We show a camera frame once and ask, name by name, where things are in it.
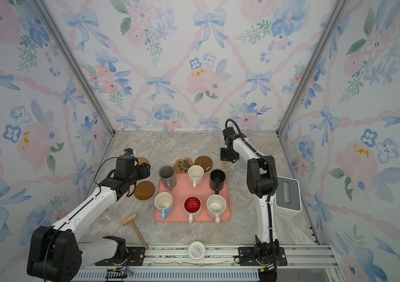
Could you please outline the black mug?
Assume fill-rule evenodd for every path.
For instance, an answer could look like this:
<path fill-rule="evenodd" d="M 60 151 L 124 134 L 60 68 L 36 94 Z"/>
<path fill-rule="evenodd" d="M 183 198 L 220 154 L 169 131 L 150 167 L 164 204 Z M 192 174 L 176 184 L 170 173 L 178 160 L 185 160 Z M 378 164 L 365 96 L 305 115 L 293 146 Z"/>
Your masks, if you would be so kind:
<path fill-rule="evenodd" d="M 216 195 L 223 189 L 226 181 L 224 171 L 215 169 L 210 173 L 209 187 L 215 192 Z"/>

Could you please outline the grey mug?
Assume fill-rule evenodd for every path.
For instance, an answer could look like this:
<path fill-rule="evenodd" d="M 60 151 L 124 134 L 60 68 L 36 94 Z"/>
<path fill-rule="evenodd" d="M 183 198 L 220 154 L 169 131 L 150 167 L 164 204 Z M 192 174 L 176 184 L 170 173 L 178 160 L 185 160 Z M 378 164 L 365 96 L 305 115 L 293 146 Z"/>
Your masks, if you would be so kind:
<path fill-rule="evenodd" d="M 175 169 L 171 166 L 164 166 L 159 170 L 159 177 L 163 186 L 172 191 L 176 184 L 176 172 Z"/>

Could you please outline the white mug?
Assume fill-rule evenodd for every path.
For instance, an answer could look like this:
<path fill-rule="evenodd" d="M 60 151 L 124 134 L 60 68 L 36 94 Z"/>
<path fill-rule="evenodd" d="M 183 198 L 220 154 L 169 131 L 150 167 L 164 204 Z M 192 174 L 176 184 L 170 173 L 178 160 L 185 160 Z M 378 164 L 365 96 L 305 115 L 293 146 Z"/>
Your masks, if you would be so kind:
<path fill-rule="evenodd" d="M 208 215 L 214 219 L 216 224 L 221 222 L 221 216 L 224 214 L 227 204 L 226 200 L 220 195 L 212 195 L 207 200 Z"/>

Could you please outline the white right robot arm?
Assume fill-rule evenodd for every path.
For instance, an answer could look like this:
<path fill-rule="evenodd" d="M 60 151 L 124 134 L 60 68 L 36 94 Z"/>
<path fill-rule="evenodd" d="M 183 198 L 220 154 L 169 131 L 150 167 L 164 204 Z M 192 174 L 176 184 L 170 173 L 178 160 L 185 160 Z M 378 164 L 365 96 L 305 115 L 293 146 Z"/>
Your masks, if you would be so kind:
<path fill-rule="evenodd" d="M 242 158 L 246 161 L 246 183 L 256 206 L 256 259 L 265 266 L 265 271 L 270 267 L 276 270 L 280 247 L 273 219 L 273 200 L 278 188 L 275 160 L 256 150 L 238 127 L 226 126 L 222 133 L 225 146 L 221 148 L 221 160 L 235 163 Z"/>

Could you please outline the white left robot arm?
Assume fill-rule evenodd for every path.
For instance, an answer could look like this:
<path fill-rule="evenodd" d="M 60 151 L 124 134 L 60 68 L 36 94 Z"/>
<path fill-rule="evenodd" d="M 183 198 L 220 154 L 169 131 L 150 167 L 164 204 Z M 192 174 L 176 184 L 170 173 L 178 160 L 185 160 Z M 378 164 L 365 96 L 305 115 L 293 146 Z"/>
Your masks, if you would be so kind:
<path fill-rule="evenodd" d="M 126 241 L 105 236 L 93 243 L 79 240 L 89 226 L 121 197 L 132 196 L 131 187 L 150 176 L 150 164 L 139 163 L 132 149 L 117 158 L 116 168 L 77 208 L 53 225 L 39 226 L 31 236 L 27 273 L 51 282 L 70 282 L 77 273 L 97 262 L 127 263 Z"/>

